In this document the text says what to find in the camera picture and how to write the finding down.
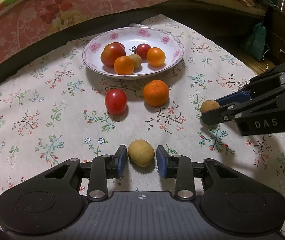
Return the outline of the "green bag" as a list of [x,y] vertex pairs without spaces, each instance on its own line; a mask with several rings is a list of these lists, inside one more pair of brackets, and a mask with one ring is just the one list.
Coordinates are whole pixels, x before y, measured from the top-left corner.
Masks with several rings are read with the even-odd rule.
[[266,28],[262,23],[256,24],[245,43],[245,51],[257,61],[261,61],[266,43]]

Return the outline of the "oval cherry tomato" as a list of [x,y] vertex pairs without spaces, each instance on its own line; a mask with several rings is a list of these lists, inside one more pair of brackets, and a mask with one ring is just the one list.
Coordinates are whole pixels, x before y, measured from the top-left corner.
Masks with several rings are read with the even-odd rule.
[[112,115],[122,114],[127,106],[127,96],[123,90],[111,89],[105,95],[105,106]]

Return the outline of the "large rough orange mandarin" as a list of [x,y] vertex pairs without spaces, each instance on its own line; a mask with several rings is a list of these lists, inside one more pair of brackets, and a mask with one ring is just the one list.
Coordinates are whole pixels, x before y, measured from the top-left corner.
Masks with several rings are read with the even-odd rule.
[[143,88],[142,95],[147,104],[159,107],[168,102],[169,88],[164,81],[153,80]]

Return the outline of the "large red tomato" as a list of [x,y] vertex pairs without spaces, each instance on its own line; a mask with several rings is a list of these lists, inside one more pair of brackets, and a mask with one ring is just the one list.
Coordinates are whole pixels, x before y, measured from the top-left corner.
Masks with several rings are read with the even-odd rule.
[[114,61],[121,56],[126,56],[125,50],[116,44],[110,43],[105,46],[101,53],[100,60],[104,66],[113,68]]

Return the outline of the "floral tablecloth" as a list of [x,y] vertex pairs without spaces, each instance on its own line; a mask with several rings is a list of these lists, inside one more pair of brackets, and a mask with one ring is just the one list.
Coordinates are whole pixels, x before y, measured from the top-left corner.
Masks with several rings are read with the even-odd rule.
[[[216,159],[285,196],[285,133],[243,137],[232,122],[214,128],[200,122],[205,100],[235,92],[254,73],[166,16],[144,25],[177,36],[185,48],[183,60],[159,75],[170,89],[170,101],[161,108],[144,103],[148,79],[116,80],[90,71],[82,60],[89,38],[36,59],[0,84],[0,194],[69,158],[89,162],[143,139],[193,161]],[[111,89],[127,96],[122,114],[106,109]]]

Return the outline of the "cherry tomato with stem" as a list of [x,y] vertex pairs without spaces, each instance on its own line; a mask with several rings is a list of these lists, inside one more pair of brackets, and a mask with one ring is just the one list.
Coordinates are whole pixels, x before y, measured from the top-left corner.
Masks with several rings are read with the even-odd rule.
[[133,46],[130,51],[138,54],[143,60],[147,58],[147,53],[151,49],[151,46],[146,43],[141,43],[138,46]]

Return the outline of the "tan longan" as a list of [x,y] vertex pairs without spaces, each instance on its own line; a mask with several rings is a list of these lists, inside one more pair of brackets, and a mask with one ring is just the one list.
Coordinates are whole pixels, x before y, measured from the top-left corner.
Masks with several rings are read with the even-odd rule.
[[204,114],[205,112],[217,109],[220,107],[220,104],[215,100],[206,100],[202,103],[200,107],[201,114]]
[[142,58],[138,54],[131,54],[129,58],[132,60],[134,69],[138,69],[142,65]]

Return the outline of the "pink floral bed sheet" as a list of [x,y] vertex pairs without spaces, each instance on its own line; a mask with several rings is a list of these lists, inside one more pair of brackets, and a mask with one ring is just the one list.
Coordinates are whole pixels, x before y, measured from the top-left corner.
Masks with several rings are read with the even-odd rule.
[[0,16],[0,64],[73,25],[165,1],[169,0],[24,0]]

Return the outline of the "tan longan among cluster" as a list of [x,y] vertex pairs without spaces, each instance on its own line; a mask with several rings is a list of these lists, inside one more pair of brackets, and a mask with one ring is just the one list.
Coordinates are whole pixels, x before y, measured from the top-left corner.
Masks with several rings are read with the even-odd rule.
[[154,160],[154,149],[151,144],[143,139],[133,141],[127,152],[130,160],[139,167],[147,167]]

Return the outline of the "smooth orange mandarin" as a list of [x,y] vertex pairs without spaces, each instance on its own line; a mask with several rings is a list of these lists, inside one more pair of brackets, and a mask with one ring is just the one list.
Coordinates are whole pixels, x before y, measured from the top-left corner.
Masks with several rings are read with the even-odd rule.
[[146,54],[147,62],[153,67],[161,67],[166,60],[165,53],[157,47],[148,50]]

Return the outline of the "white floral plate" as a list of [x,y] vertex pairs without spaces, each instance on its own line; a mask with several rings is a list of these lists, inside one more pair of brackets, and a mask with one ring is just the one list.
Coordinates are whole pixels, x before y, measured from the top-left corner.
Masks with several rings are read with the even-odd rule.
[[[101,61],[104,48],[116,43],[123,46],[126,55],[130,56],[136,52],[137,46],[147,44],[157,47],[165,54],[165,61],[160,67],[154,67],[147,59],[142,59],[142,64],[132,74],[117,74],[112,67],[105,66]],[[184,46],[182,42],[172,34],[160,29],[137,25],[106,31],[94,37],[86,44],[82,59],[88,69],[93,72],[115,79],[136,80],[158,75],[177,65],[183,58]]]

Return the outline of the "small orange mandarin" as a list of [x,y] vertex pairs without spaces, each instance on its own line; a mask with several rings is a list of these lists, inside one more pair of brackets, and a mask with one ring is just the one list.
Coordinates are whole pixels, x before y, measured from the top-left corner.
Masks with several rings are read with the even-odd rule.
[[131,75],[134,71],[134,63],[128,56],[118,57],[114,61],[114,70],[118,75]]

